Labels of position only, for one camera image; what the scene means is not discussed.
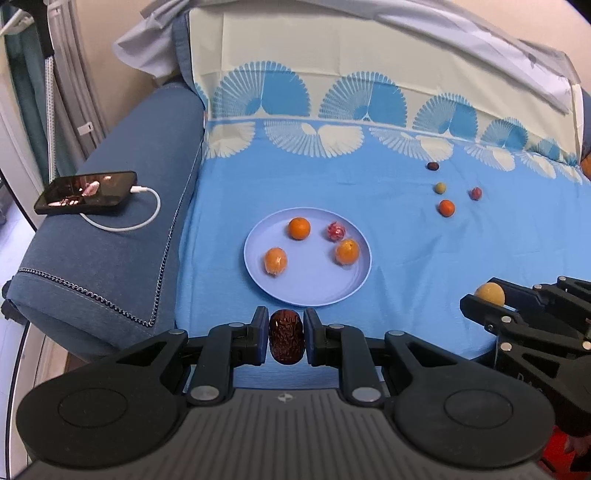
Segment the small yellow round fruit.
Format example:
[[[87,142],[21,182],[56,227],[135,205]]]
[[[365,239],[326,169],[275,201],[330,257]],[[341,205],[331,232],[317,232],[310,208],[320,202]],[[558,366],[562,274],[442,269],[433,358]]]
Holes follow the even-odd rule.
[[[504,306],[505,305],[505,292],[503,288],[495,282],[487,282],[477,288],[475,296],[486,302]]]

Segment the dark red jujube date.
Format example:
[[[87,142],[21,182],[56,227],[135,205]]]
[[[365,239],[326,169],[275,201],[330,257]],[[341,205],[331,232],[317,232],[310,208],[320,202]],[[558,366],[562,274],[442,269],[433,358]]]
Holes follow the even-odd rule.
[[[269,323],[270,352],[283,365],[294,365],[304,357],[304,325],[294,310],[277,310]]]

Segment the orange tangerine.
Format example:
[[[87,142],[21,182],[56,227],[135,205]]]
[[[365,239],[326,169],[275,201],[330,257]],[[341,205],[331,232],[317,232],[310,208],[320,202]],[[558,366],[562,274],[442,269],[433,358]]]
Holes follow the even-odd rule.
[[[360,246],[352,238],[342,239],[335,246],[335,261],[342,266],[353,265],[360,257]]]
[[[439,203],[438,211],[443,217],[449,218],[455,214],[456,207],[451,200],[444,199]]]
[[[301,241],[308,238],[311,234],[311,223],[304,217],[295,217],[287,225],[287,233],[291,239]]]
[[[263,256],[263,267],[270,276],[283,274],[287,269],[287,263],[287,253],[280,247],[270,248]]]

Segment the red candy fruit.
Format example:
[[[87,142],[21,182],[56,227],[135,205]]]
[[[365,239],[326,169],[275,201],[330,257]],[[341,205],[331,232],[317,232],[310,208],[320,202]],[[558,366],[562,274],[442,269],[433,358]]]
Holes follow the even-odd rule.
[[[332,242],[339,242],[346,236],[346,227],[342,223],[334,221],[325,229],[325,234]]]

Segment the green yellow small fruit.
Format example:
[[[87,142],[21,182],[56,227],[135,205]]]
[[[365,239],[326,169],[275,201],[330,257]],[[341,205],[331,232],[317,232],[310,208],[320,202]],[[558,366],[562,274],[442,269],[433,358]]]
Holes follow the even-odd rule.
[[[436,193],[443,195],[447,190],[447,186],[445,183],[439,182],[435,185],[434,190]]]

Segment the light blue round plate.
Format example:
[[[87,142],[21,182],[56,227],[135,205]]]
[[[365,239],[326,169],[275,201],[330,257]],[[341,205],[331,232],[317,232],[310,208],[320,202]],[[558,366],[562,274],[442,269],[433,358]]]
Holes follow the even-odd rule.
[[[304,240],[288,234],[288,223],[297,217],[311,223],[311,233]],[[332,222],[344,226],[346,238],[360,247],[358,260],[349,266],[335,258],[335,242],[327,236]],[[287,254],[287,269],[277,276],[264,268],[264,256],[274,247]],[[294,207],[276,211],[253,226],[245,239],[243,261],[252,281],[270,297],[290,305],[322,307],[359,291],[370,276],[373,258],[366,237],[346,218],[321,208]]]

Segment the red sleeve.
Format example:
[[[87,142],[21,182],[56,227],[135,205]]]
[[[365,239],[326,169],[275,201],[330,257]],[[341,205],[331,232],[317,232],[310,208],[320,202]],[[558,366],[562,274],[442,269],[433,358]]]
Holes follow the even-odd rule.
[[[572,437],[555,426],[539,465],[553,479],[589,479],[590,436]]]

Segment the orange brown cushion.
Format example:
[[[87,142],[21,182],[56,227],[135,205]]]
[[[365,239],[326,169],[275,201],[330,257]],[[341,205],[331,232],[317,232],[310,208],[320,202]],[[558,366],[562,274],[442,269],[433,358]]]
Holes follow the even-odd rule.
[[[581,170],[588,180],[591,180],[591,154],[588,154],[580,163]]]

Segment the blue fabric sofa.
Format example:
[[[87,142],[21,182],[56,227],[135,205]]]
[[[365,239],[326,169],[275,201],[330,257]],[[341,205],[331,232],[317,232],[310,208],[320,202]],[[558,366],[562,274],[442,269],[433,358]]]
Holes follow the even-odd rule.
[[[7,292],[24,317],[94,361],[175,326],[179,244],[201,161],[204,105],[170,81],[81,167],[130,170],[146,192],[105,215],[48,216]]]

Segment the blue patterned bed sheet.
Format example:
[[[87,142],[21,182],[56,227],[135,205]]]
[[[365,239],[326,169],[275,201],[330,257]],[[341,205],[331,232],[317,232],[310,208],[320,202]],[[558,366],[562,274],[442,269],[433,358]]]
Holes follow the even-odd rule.
[[[474,358],[493,338],[462,315],[464,295],[492,277],[589,278],[574,112],[442,43],[312,5],[233,3],[181,23],[205,105],[181,329],[200,336],[280,308],[250,278],[243,246],[260,220],[294,207],[342,215],[367,238],[366,283],[318,309],[373,337],[404,330]],[[444,199],[452,217],[438,211]]]

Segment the black smartphone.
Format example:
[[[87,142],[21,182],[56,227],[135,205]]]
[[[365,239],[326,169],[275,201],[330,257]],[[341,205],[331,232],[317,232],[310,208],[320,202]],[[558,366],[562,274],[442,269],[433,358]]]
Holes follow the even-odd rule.
[[[137,175],[103,172],[55,178],[34,204],[38,215],[101,214],[116,210],[131,195]]]

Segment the grey curtain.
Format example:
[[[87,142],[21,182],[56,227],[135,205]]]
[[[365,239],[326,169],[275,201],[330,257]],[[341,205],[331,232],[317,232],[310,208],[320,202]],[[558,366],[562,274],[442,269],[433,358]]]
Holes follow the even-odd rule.
[[[107,129],[92,84],[75,2],[51,1],[48,19],[57,84],[71,125],[71,139],[80,154],[88,158],[104,140]]]

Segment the white window frame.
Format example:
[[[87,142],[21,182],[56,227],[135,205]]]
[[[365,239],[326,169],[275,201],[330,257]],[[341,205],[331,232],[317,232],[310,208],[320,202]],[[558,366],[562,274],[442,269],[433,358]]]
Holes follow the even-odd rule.
[[[17,22],[8,23],[4,27],[1,20],[1,170],[16,195],[36,196],[43,189],[43,181],[22,121],[6,53],[5,34]]]

